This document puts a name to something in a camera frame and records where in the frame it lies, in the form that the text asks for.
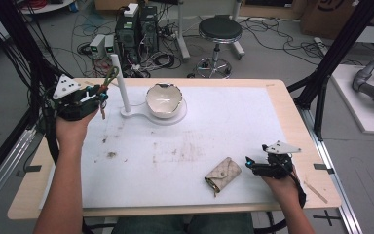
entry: stool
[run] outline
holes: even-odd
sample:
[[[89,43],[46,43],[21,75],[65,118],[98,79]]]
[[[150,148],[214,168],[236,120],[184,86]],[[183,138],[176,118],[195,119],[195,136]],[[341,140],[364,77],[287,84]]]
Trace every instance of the stool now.
[[[207,78],[211,78],[215,74],[219,74],[222,78],[229,78],[232,65],[218,57],[220,44],[232,44],[238,41],[242,37],[242,27],[232,19],[214,17],[200,22],[199,33],[206,40],[216,44],[212,58],[203,58],[197,63],[197,73]]]

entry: wallet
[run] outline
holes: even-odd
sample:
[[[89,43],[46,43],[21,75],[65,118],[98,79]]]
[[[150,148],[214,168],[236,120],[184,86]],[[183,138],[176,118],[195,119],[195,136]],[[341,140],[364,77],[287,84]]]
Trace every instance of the wallet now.
[[[206,175],[205,180],[214,190],[214,197],[216,193],[219,193],[224,187],[227,186],[235,177],[237,177],[242,172],[232,158],[227,157],[220,164],[217,165],[208,175]]]

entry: dark pants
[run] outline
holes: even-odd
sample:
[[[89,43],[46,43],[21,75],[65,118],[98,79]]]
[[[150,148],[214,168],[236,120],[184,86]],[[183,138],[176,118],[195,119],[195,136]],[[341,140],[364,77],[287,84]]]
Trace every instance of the dark pants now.
[[[112,234],[252,234],[251,213],[197,214],[184,230],[182,215],[120,217]]]

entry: round stool seat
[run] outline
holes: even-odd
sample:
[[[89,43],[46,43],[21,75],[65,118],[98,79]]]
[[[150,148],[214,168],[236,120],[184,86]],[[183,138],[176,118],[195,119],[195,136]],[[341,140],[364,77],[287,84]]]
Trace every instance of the round stool seat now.
[[[200,22],[199,32],[205,39],[215,43],[234,43],[242,36],[242,27],[228,18],[208,18]]]

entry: bowl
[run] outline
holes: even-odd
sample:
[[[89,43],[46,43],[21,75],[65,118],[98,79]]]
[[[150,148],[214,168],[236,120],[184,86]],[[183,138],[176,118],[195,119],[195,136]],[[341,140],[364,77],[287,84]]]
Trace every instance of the bowl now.
[[[183,95],[173,84],[158,83],[147,92],[146,102],[152,115],[167,119],[174,117],[181,109]]]

